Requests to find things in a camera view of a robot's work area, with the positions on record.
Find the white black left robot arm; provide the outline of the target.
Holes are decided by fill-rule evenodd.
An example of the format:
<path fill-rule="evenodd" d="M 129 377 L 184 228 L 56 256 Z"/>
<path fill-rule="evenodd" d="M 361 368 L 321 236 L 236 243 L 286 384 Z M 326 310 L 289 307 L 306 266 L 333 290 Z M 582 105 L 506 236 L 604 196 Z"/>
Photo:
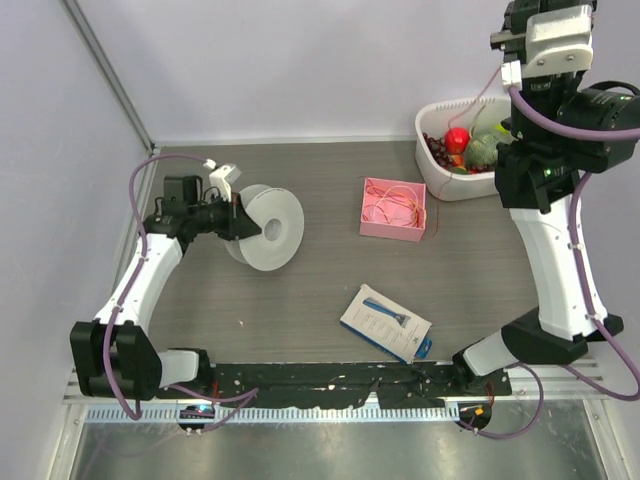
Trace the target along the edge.
<path fill-rule="evenodd" d="M 214 370 L 201 348 L 158 352 L 148 330 L 160 293 L 197 236 L 243 240 L 261 233 L 233 191 L 233 174 L 213 173 L 206 187 L 198 175 L 168 176 L 154 210 L 142 223 L 136 251 L 124 277 L 91 321 L 76 323 L 71 350 L 80 391 L 88 397 L 147 401 L 212 393 Z"/>

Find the white perforated cable spool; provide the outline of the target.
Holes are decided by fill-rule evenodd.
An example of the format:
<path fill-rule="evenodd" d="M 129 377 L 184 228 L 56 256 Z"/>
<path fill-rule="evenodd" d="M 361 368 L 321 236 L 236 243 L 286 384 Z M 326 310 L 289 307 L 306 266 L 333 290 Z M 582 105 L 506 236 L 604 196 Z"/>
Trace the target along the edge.
<path fill-rule="evenodd" d="M 304 211 L 289 190 L 254 184 L 240 191 L 246 213 L 262 229 L 256 236 L 222 241 L 240 263 L 270 272 L 286 265 L 296 254 L 304 234 Z"/>

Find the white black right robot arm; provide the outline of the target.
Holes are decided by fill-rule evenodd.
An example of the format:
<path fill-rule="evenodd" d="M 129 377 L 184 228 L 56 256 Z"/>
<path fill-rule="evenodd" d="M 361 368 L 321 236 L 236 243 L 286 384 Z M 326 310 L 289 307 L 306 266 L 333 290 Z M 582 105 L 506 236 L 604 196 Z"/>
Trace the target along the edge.
<path fill-rule="evenodd" d="M 583 87 L 593 61 L 593 1 L 512 1 L 490 45 L 503 55 L 512 140 L 497 146 L 494 183 L 525 245 L 537 306 L 453 358 L 451 380 L 472 395 L 515 364 L 570 368 L 623 320 L 591 273 L 580 195 L 589 178 L 629 160 L 639 139 L 639 90 Z"/>

